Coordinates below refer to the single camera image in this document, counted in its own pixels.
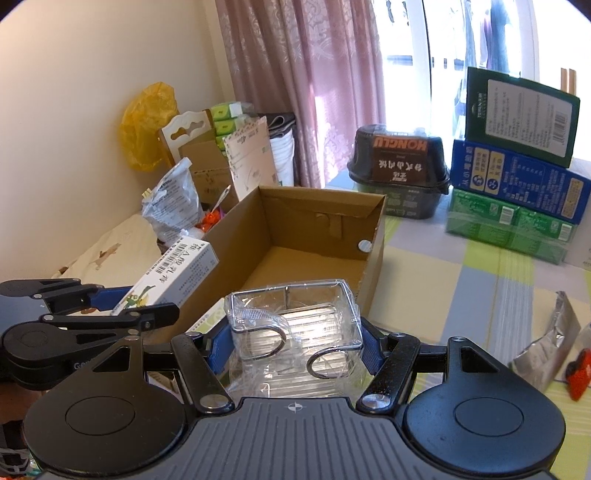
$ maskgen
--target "yellow plastic bag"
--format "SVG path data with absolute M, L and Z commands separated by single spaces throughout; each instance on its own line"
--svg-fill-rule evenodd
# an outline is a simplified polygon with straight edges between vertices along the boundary
M 158 130 L 178 115 L 174 89 L 163 82 L 146 87 L 125 109 L 119 126 L 119 142 L 134 170 L 153 171 L 167 161 Z

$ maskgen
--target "stacked boxes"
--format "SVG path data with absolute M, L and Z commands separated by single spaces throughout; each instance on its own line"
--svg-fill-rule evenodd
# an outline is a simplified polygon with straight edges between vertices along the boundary
M 591 193 L 591 180 L 566 168 L 578 113 L 572 95 L 469 69 L 466 140 L 454 142 L 447 231 L 562 262 Z

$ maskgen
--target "cardboard packaging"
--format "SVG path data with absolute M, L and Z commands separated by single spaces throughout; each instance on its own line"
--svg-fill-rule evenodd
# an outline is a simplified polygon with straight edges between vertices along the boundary
M 454 140 L 450 179 L 454 187 L 515 203 L 578 225 L 591 180 L 502 148 Z
M 576 227 L 525 207 L 454 189 L 446 231 L 559 264 Z
M 383 209 L 384 197 L 369 193 L 256 188 L 205 235 L 218 265 L 176 324 L 150 332 L 147 341 L 185 332 L 233 291 L 287 282 L 342 278 L 367 316 L 382 267 Z
M 541 83 L 468 68 L 466 140 L 568 167 L 580 100 Z
M 167 302 L 180 308 L 216 265 L 217 257 L 210 244 L 190 236 L 181 237 L 142 275 L 111 315 Z
M 193 163 L 191 176 L 201 202 L 215 203 L 232 185 L 222 202 L 222 210 L 228 212 L 259 185 L 279 185 L 265 118 L 223 137 L 223 141 L 227 158 L 216 143 L 214 128 L 178 149 L 181 158 L 188 157 Z

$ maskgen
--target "aluminum foil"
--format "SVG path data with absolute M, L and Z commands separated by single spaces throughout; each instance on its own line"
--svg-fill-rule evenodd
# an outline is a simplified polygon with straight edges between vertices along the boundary
M 560 371 L 580 330 L 566 293 L 557 292 L 548 330 L 517 355 L 509 367 L 536 389 L 545 391 Z

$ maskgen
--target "plaid tablecloth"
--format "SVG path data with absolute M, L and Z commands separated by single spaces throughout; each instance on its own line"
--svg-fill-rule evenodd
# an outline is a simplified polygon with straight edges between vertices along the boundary
M 328 188 L 354 185 L 345 171 Z M 388 217 L 370 321 L 431 343 L 465 336 L 503 363 L 545 332 L 557 290 L 567 293 L 581 326 L 591 322 L 591 272 L 448 235 L 448 203 L 444 197 L 429 220 Z M 552 472 L 591 480 L 591 393 L 574 402 L 563 379 L 561 372 L 546 391 L 567 424 Z M 438 381 L 440 375 L 420 377 L 414 394 Z

